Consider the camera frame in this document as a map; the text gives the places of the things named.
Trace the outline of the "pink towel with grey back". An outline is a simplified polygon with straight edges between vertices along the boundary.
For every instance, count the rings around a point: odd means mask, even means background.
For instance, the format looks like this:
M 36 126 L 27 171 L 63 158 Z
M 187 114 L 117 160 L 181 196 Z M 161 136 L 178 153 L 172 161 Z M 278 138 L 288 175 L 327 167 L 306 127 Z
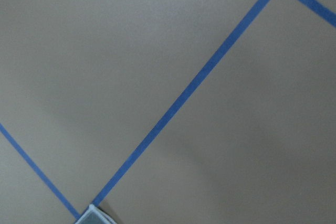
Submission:
M 117 224 L 117 222 L 108 214 L 90 204 L 75 224 Z

